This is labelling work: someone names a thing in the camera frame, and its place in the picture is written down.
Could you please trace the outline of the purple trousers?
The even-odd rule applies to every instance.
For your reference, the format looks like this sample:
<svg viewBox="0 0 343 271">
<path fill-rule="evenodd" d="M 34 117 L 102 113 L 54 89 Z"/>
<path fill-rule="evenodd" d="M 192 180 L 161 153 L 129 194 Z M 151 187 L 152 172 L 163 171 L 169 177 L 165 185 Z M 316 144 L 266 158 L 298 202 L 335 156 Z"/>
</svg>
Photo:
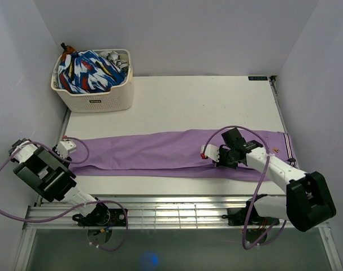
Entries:
<svg viewBox="0 0 343 271">
<path fill-rule="evenodd" d="M 222 178 L 259 181 L 261 173 L 243 164 L 236 169 L 215 167 L 201 158 L 206 143 L 224 143 L 214 130 L 192 129 L 87 139 L 70 157 L 77 176 L 147 176 L 181 178 Z"/>
</svg>

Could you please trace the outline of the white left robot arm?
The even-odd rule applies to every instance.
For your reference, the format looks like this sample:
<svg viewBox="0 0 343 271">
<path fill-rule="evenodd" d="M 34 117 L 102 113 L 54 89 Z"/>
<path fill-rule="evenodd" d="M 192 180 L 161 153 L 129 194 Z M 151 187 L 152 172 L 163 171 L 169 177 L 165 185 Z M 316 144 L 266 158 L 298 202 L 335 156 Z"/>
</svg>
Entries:
<svg viewBox="0 0 343 271">
<path fill-rule="evenodd" d="M 76 175 L 69 169 L 69 154 L 77 149 L 74 141 L 64 139 L 52 148 L 52 154 L 42 146 L 23 138 L 16 141 L 8 151 L 11 161 L 18 163 L 14 173 L 29 187 L 49 202 L 65 201 L 76 206 L 78 214 L 72 219 L 80 226 L 104 226 L 111 221 L 110 211 L 103 203 L 90 204 L 96 200 L 81 191 L 75 181 Z"/>
</svg>

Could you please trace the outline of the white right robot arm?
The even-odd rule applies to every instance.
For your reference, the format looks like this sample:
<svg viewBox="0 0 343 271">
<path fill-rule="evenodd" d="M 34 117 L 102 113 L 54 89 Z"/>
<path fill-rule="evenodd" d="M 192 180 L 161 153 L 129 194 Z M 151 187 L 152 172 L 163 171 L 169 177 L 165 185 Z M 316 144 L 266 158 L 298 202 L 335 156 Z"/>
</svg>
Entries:
<svg viewBox="0 0 343 271">
<path fill-rule="evenodd" d="M 233 128 L 222 134 L 217 165 L 237 168 L 243 164 L 267 177 L 284 192 L 284 196 L 255 193 L 246 204 L 245 221 L 259 224 L 266 217 L 287 220 L 301 232 L 333 218 L 336 207 L 324 176 L 307 173 L 273 155 L 267 143 L 247 141 Z"/>
</svg>

